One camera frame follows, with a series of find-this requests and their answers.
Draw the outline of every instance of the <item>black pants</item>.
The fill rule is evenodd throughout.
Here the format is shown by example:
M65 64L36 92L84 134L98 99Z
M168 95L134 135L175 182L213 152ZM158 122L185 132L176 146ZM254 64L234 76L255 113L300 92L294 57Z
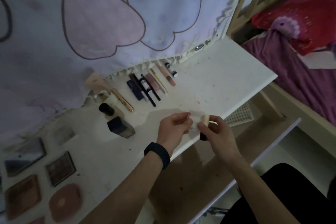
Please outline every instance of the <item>black pants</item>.
M261 178L301 224L336 223L336 206L294 167L281 163ZM221 221L228 223L258 223L244 197Z

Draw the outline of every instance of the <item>forearm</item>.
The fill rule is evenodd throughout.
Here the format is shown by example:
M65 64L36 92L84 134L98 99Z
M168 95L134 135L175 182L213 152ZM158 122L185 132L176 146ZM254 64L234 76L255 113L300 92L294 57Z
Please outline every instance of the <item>forearm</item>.
M241 155L233 158L228 167L259 224L299 224Z
M135 223L161 170L161 158L150 151L82 224Z

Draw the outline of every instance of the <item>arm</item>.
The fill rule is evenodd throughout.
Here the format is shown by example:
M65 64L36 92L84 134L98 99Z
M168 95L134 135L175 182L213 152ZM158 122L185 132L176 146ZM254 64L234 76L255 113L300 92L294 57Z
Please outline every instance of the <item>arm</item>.
M212 150L232 173L258 223L299 224L296 218L241 156L232 130L225 124L223 119L219 116L211 115L210 121L214 121L217 124L210 123L209 127L199 124L198 128L206 135Z
M185 119L188 114L176 113L161 120L156 142L168 151L170 157L193 123L191 119ZM135 223L162 166L161 158L150 151L81 224Z

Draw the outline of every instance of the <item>fitness tracker band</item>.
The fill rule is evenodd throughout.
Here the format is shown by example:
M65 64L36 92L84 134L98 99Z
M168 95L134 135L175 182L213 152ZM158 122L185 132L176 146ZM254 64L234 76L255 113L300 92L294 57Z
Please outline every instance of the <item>fitness tracker band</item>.
M143 155L145 156L149 151L153 151L159 155L159 157L162 159L162 170L165 170L170 163L170 156L165 147L163 147L161 144L151 142L143 151Z

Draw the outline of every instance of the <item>purple fabric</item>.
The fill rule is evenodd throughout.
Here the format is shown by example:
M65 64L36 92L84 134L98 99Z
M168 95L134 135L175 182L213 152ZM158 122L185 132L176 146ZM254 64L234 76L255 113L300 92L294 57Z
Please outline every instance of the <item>purple fabric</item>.
M336 69L308 69L275 30L242 47L278 75L281 88L336 126Z

